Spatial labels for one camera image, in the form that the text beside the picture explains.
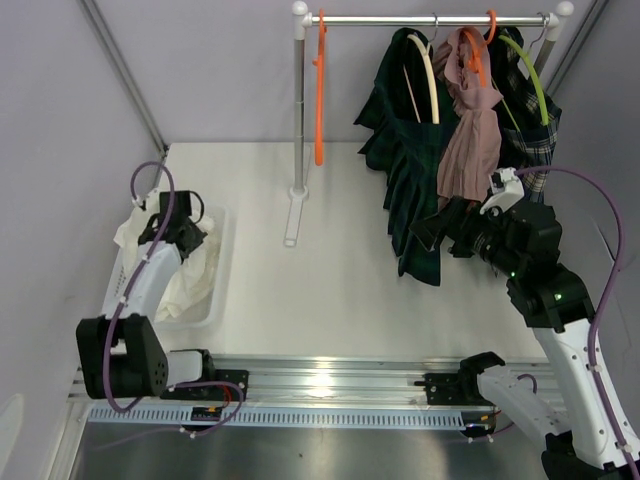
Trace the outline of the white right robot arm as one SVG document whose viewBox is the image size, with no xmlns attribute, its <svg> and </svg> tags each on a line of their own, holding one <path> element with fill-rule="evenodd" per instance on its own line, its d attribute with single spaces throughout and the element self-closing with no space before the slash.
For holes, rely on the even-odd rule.
<svg viewBox="0 0 640 480">
<path fill-rule="evenodd" d="M 566 411 L 555 411 L 493 352 L 460 362 L 458 395 L 504 412 L 540 451 L 550 479 L 638 478 L 639 438 L 623 422 L 599 341 L 589 336 L 596 322 L 587 288 L 558 260 L 562 227 L 553 208 L 521 200 L 484 213 L 454 200 L 410 231 L 428 250 L 449 238 L 452 256 L 478 256 L 506 275 L 510 302 L 542 347 Z"/>
</svg>

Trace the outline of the green plaid skirt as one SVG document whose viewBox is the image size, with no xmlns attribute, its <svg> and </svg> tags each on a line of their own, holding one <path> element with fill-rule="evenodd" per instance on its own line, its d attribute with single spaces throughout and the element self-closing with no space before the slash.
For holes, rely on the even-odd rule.
<svg viewBox="0 0 640 480">
<path fill-rule="evenodd" d="M 415 120 L 402 67 L 406 66 L 421 114 Z M 444 84 L 437 79 L 441 124 L 431 122 L 426 77 L 418 51 L 397 30 L 379 64 L 374 86 L 354 123 L 371 131 L 359 153 L 366 166 L 386 174 L 383 208 L 387 233 L 398 258 L 398 274 L 427 285 L 441 283 L 440 252 L 427 252 L 409 227 L 437 213 L 437 173 L 459 117 Z"/>
</svg>

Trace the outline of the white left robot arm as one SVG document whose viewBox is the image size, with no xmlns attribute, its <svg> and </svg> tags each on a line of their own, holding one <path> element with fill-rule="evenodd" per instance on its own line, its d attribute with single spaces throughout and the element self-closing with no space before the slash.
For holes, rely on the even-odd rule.
<svg viewBox="0 0 640 480">
<path fill-rule="evenodd" d="M 197 400 L 216 390 L 211 355 L 203 349 L 167 352 L 154 319 L 177 318 L 213 289 L 217 258 L 215 223 L 191 205 L 196 193 L 159 195 L 134 253 L 120 253 L 100 316 L 76 328 L 80 366 L 88 396 L 161 397 L 171 387 Z"/>
</svg>

